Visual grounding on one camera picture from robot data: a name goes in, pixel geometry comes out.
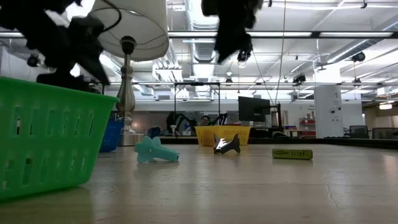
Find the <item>lamp base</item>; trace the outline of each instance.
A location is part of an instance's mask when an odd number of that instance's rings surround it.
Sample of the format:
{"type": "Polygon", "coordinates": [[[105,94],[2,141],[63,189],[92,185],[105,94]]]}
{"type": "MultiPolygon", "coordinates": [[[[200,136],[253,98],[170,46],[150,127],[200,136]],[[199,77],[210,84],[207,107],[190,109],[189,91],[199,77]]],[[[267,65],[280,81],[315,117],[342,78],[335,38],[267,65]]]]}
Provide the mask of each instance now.
{"type": "Polygon", "coordinates": [[[143,138],[144,138],[143,134],[122,133],[120,135],[118,146],[121,147],[135,146],[137,143],[142,142],[143,138]]]}

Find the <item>table lamp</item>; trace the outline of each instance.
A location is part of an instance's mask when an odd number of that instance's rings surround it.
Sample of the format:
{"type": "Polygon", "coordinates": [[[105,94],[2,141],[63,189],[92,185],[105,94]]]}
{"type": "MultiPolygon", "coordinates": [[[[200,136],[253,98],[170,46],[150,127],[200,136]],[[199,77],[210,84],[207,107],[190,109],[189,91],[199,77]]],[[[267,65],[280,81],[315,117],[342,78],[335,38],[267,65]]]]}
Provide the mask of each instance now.
{"type": "MultiPolygon", "coordinates": [[[[165,0],[108,0],[121,12],[120,23],[111,30],[100,35],[105,51],[124,58],[122,82],[118,92],[120,102],[116,108],[124,121],[119,146],[134,146],[142,141],[142,134],[131,128],[131,113],[136,107],[132,90],[133,69],[131,60],[147,61],[163,57],[169,48],[167,32],[167,7],[165,0]]],[[[109,27],[119,18],[119,13],[102,0],[96,0],[90,12],[109,27]]]]}

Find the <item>teal plastic toy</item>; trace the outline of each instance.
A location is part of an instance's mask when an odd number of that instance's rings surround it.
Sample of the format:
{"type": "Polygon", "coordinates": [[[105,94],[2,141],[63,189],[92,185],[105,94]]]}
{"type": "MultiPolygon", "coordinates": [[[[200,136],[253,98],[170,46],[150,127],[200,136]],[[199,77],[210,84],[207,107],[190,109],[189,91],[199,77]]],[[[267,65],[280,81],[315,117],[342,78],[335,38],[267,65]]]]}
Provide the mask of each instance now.
{"type": "Polygon", "coordinates": [[[138,153],[138,162],[147,162],[155,158],[177,162],[180,158],[179,152],[163,147],[160,143],[159,137],[151,139],[150,137],[145,136],[141,143],[136,144],[135,151],[138,153]]]}

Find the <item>white pillar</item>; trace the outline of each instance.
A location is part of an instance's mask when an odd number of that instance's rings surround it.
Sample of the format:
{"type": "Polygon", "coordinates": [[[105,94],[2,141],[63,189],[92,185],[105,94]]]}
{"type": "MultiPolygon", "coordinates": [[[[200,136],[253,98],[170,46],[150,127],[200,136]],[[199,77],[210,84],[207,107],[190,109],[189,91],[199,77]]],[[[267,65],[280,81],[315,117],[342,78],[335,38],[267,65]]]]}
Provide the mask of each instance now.
{"type": "MultiPolygon", "coordinates": [[[[328,67],[324,71],[315,72],[314,78],[316,82],[339,83],[340,69],[328,67]]],[[[314,97],[317,138],[344,136],[340,86],[316,86],[314,97]]]]}

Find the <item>blue basket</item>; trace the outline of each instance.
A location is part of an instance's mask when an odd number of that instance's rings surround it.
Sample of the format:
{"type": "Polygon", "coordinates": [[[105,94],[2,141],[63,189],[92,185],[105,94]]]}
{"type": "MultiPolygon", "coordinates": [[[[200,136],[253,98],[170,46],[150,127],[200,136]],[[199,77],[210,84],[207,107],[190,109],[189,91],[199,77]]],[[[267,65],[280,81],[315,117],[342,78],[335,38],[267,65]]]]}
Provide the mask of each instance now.
{"type": "Polygon", "coordinates": [[[110,152],[117,148],[123,126],[123,122],[112,120],[108,121],[99,152],[110,152]]]}

